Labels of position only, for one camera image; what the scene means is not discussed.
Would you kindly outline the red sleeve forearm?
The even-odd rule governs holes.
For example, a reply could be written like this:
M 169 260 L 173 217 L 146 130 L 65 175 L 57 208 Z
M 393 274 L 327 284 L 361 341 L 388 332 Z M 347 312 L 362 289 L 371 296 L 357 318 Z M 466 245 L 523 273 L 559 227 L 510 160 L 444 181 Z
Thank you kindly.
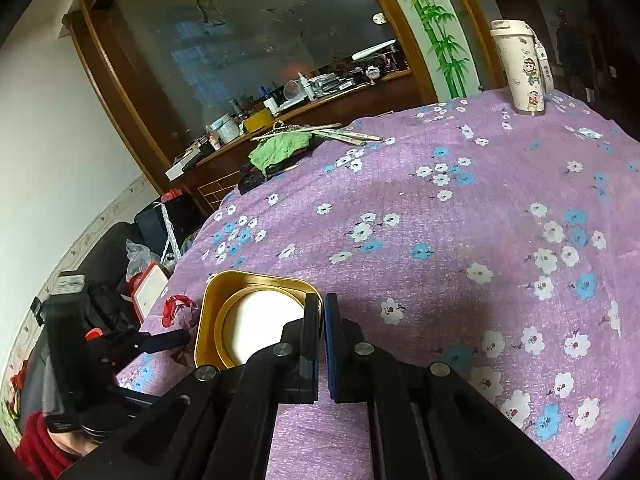
M 51 439 L 42 411 L 28 416 L 15 456 L 26 469 L 28 478 L 36 480 L 56 480 L 77 460 Z

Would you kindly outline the left hand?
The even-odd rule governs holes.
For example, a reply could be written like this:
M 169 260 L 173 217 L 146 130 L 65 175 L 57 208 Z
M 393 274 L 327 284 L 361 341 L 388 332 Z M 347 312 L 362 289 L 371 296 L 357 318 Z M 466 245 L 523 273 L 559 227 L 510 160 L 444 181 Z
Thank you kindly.
M 58 448 L 73 456 L 86 456 L 98 447 L 83 431 L 49 431 L 48 435 Z

